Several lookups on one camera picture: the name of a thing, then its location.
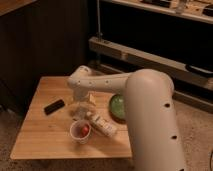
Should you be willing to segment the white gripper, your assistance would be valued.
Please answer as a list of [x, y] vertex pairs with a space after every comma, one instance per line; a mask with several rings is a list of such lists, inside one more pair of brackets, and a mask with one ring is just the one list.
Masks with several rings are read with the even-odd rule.
[[89, 103], [96, 106], [96, 100], [95, 97], [92, 94], [89, 94], [89, 91], [82, 88], [76, 88], [73, 90], [73, 99], [75, 101], [72, 101], [68, 104], [68, 111], [70, 113], [73, 113], [77, 110], [78, 103], [76, 101], [87, 101], [89, 99]]

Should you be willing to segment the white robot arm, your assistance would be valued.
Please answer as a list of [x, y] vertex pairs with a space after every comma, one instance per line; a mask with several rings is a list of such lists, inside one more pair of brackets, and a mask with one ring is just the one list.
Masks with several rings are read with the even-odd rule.
[[90, 91], [124, 97], [135, 171], [187, 171], [172, 99], [174, 84], [167, 74], [140, 69], [97, 76], [80, 66], [68, 77], [68, 85], [78, 100]]

